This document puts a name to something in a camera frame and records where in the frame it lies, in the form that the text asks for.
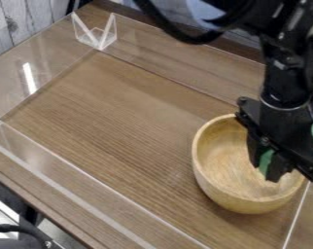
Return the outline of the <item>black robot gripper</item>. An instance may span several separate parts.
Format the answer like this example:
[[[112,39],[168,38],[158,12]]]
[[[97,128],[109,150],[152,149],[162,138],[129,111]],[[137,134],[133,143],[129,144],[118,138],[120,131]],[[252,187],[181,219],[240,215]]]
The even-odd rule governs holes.
[[[294,161],[296,171],[313,182],[313,97],[289,109],[248,97],[240,97],[237,105],[235,116],[247,131],[248,159],[255,168],[265,168],[265,180],[277,183],[291,173]]]

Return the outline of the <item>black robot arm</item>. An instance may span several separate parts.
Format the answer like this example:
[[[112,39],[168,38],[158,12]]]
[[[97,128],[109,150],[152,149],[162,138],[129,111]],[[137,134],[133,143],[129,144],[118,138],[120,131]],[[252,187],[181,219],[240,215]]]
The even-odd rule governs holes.
[[[237,99],[236,120],[247,130],[248,159],[277,182],[298,171],[313,181],[313,0],[191,0],[188,10],[207,28],[185,33],[152,0],[133,0],[157,27],[176,40],[203,45],[231,29],[259,39],[264,78],[259,97]]]

